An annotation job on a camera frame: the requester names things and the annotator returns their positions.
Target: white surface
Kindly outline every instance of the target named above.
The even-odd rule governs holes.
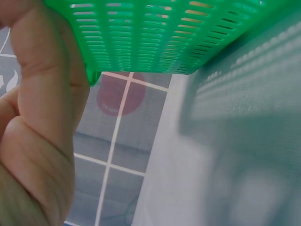
[[[188,76],[173,75],[132,226],[201,226],[210,152],[178,132]]]

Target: finger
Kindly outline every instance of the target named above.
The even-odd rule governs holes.
[[[14,108],[5,101],[4,99],[0,99],[0,140],[4,134],[5,128],[8,123],[16,117]]]
[[[18,105],[24,122],[71,155],[68,57],[42,0],[1,0],[0,20],[22,68]]]
[[[86,106],[90,85],[87,79],[84,61],[71,27],[61,15],[56,12],[53,12],[53,15],[70,55],[70,86],[74,113],[73,132],[75,132]]]
[[[19,85],[14,87],[12,90],[4,94],[0,99],[6,101],[13,108],[15,115],[20,115],[18,108],[18,93],[19,93]]]
[[[4,27],[5,27],[4,24],[0,21],[0,30]]]

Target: slotted plastic surface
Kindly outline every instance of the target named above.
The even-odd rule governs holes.
[[[46,0],[101,71],[191,74],[286,0]]]

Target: red object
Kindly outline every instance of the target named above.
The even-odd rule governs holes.
[[[139,80],[144,81],[141,73],[136,74]],[[126,87],[126,80],[103,75],[101,87],[97,93],[97,105],[107,115],[118,116],[121,100]],[[146,86],[132,82],[127,94],[122,116],[128,115],[138,109],[144,100]]]

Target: gray tile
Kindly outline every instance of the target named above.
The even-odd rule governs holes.
[[[94,226],[105,166],[75,159],[76,190],[67,221]]]
[[[135,79],[146,81],[165,88],[169,87],[172,74],[163,73],[134,73]]]
[[[125,108],[132,104],[135,98],[140,98],[132,94],[137,93],[142,87],[144,86],[131,83],[128,95],[134,97],[127,99]],[[164,91],[144,88],[146,92],[141,105],[136,111],[124,115],[121,119],[116,151],[112,159],[113,164],[139,171],[146,169],[166,98]]]
[[[116,144],[112,163],[139,172],[145,172],[150,158],[150,151]]]
[[[73,138],[74,152],[107,161],[111,142],[77,132]]]
[[[2,46],[2,44],[4,43],[4,41],[5,41],[6,37],[7,37],[8,28],[4,29],[4,32],[3,32],[2,35],[1,35],[1,32],[2,31],[0,31],[0,46]],[[10,38],[7,39],[6,45],[3,47],[2,53],[14,55],[14,51],[13,51],[13,48],[11,46]]]
[[[103,75],[91,88],[78,132],[111,141],[126,81]]]
[[[0,50],[2,48],[4,48],[3,45],[4,45],[4,42],[6,40],[7,35],[8,35],[8,28],[7,27],[0,30]]]
[[[143,177],[110,169],[101,226],[131,226]]]
[[[0,96],[21,80],[21,68],[12,57],[0,56]]]

